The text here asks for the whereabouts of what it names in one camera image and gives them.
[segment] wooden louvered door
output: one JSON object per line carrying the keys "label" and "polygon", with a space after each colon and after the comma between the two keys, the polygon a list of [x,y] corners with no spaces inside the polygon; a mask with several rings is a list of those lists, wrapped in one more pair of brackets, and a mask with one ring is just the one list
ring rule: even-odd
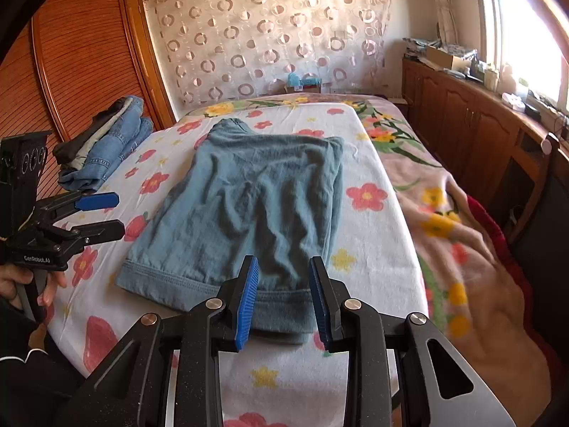
{"label": "wooden louvered door", "polygon": [[47,104],[63,139],[98,111],[134,94],[158,122],[136,58],[124,0],[47,0],[32,18],[33,46]]}
{"label": "wooden louvered door", "polygon": [[[27,25],[0,65],[0,136],[51,130],[52,124],[35,70]],[[38,187],[39,199],[63,191],[58,186],[59,167],[51,155],[59,142],[57,132],[48,136],[48,159]]]}
{"label": "wooden louvered door", "polygon": [[142,98],[155,130],[175,123],[158,70],[140,69],[132,34],[152,58],[149,36],[131,27],[125,0],[47,0],[0,65],[0,138],[53,132],[38,198],[63,191],[53,147],[79,135],[115,99]]}

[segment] blue shirt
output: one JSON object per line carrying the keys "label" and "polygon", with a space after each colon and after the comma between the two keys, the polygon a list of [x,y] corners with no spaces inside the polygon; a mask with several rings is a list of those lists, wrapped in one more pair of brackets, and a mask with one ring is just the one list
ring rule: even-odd
{"label": "blue shirt", "polygon": [[214,125],[186,177],[133,244],[116,284],[190,310],[260,266],[252,327],[314,329],[308,261],[328,261],[342,196],[342,138],[257,135],[238,119]]}

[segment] cardboard box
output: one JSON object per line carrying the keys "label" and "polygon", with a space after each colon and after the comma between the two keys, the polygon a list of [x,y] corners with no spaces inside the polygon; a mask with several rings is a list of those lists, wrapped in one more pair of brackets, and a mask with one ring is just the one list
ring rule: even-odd
{"label": "cardboard box", "polygon": [[427,59],[442,68],[451,70],[460,70],[465,67],[470,67],[471,61],[465,61],[457,56],[448,54],[440,49],[427,47]]}

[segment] denim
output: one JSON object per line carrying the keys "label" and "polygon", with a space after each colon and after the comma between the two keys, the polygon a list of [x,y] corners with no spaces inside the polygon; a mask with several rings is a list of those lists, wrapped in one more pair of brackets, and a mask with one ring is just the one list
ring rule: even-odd
{"label": "denim", "polygon": [[73,138],[71,141],[64,141],[63,143],[57,144],[53,148],[53,156],[58,161],[59,165],[68,164],[83,148],[83,145],[93,136],[98,130],[110,121],[124,105],[126,98],[117,99],[113,102],[107,109],[98,112],[92,119],[92,123],[86,130],[79,133],[78,136]]}
{"label": "denim", "polygon": [[59,184],[64,189],[99,189],[130,152],[152,133],[150,119],[140,119],[142,99],[137,96],[127,96],[128,98],[132,98],[132,103],[91,148],[83,168],[63,169],[59,172]]}
{"label": "denim", "polygon": [[149,118],[142,117],[140,119],[140,130],[138,131],[138,134],[126,144],[122,152],[118,155],[118,158],[116,158],[115,161],[111,164],[111,166],[107,169],[107,171],[103,175],[102,178],[103,181],[106,181],[107,178],[110,177],[113,174],[113,172],[118,168],[118,166],[122,164],[124,160],[129,155],[131,155],[146,138],[148,138],[152,134],[153,126],[154,125],[152,123],[152,120],[150,120]]}
{"label": "denim", "polygon": [[327,262],[332,250],[342,150],[342,138],[257,135],[221,120],[133,243],[116,284],[187,311],[252,254],[260,266],[252,327],[312,332],[308,261]]}

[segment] sheer curtain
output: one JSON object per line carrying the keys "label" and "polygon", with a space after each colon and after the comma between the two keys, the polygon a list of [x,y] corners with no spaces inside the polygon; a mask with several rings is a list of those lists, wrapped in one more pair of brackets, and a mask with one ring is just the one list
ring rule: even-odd
{"label": "sheer curtain", "polygon": [[456,24],[452,14],[451,0],[435,0],[436,11],[439,20],[440,38],[445,44],[458,43]]}
{"label": "sheer curtain", "polygon": [[288,73],[323,92],[381,84],[391,0],[149,0],[178,110],[279,92]]}

